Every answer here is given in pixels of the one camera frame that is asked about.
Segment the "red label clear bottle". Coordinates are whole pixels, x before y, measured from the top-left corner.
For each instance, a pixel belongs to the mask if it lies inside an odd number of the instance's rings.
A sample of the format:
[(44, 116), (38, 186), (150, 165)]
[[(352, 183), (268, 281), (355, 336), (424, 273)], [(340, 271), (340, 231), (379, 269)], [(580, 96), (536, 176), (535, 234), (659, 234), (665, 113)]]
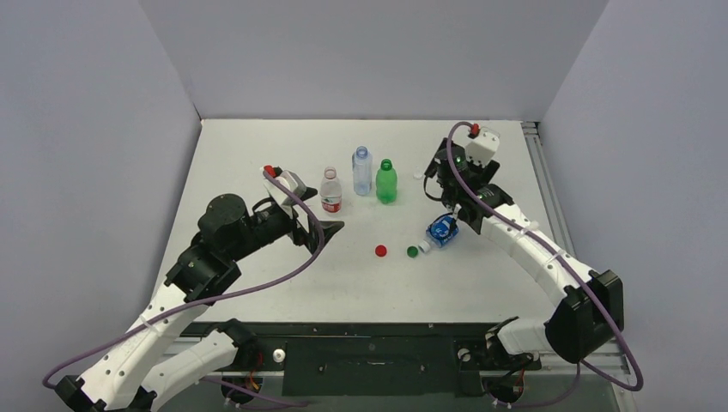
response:
[(343, 191), (335, 167), (324, 170), (319, 195), (324, 211), (334, 214), (341, 210)]

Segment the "green plastic bottle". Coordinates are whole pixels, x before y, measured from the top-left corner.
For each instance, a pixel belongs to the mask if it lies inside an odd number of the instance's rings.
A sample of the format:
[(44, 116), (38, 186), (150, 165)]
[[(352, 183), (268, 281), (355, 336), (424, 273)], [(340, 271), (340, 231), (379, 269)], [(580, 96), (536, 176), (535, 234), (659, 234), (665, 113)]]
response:
[(394, 203), (397, 199), (397, 172), (390, 159), (380, 162), (376, 173), (376, 197), (383, 204)]

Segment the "blue label small bottle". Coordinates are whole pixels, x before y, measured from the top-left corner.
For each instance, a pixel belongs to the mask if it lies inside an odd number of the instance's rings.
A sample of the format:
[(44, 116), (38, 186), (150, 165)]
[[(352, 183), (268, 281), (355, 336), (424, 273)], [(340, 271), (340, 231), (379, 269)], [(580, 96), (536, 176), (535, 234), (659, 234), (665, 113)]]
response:
[(429, 253), (434, 248), (440, 249), (448, 245), (458, 233), (458, 219), (453, 214), (441, 215), (427, 226), (425, 236), (417, 247), (420, 252)]

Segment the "clear bluish bottle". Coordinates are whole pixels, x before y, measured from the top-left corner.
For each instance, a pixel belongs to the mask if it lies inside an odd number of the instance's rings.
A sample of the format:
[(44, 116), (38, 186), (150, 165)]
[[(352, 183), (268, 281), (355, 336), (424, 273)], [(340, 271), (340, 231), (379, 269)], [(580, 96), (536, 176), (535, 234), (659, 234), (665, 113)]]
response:
[(365, 146), (352, 154), (353, 188), (357, 195), (367, 196), (372, 188), (373, 156)]

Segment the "red bottle cap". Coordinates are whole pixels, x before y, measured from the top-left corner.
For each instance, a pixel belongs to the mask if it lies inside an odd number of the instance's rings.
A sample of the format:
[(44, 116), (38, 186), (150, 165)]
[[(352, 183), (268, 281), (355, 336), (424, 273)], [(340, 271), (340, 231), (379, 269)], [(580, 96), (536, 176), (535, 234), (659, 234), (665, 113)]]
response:
[(387, 252), (388, 252), (388, 250), (387, 250), (387, 247), (385, 245), (377, 245), (375, 247), (375, 254), (378, 257), (381, 257), (382, 258), (382, 257), (386, 256), (387, 255)]

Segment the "green bottle cap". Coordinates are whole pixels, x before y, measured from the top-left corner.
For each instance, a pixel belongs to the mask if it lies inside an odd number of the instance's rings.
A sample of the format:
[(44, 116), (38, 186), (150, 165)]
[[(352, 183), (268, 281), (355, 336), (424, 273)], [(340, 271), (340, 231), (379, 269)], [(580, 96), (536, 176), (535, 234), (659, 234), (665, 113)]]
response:
[(410, 245), (407, 247), (406, 253), (409, 258), (416, 258), (419, 254), (419, 250), (416, 246)]

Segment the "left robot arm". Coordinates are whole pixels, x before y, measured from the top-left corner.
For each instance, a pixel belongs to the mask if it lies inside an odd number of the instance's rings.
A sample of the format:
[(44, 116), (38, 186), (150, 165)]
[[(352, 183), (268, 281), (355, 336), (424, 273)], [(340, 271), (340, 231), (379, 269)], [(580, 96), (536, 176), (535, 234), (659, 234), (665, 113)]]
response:
[[(157, 411), (186, 387), (220, 368), (249, 367), (256, 357), (254, 335), (236, 319), (168, 360), (161, 356), (211, 306), (233, 298), (228, 288), (241, 276), (238, 262), (282, 237), (304, 246), (316, 258), (342, 221), (321, 221), (304, 202), (316, 190), (303, 184), (280, 190), (268, 186), (266, 209), (250, 213), (242, 197), (213, 198), (198, 221), (190, 246), (167, 272), (137, 321), (119, 338), (102, 345), (103, 354), (79, 375), (44, 386), (73, 411)], [(307, 227), (295, 205), (303, 206)]]

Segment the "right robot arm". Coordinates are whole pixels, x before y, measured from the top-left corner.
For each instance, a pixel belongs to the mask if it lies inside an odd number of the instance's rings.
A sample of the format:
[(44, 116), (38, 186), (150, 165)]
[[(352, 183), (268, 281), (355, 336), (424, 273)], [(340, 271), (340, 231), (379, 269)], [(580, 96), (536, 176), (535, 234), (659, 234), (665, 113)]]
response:
[(555, 353), (569, 363), (582, 361), (624, 329), (622, 280), (611, 270), (596, 272), (549, 239), (492, 183), (499, 166), (497, 161), (473, 161), (463, 147), (442, 142), (426, 170), (441, 187), (439, 200), (457, 227), (468, 226), (498, 245), (555, 308), (544, 319), (515, 316), (491, 328), (485, 357), (497, 367), (539, 352)]

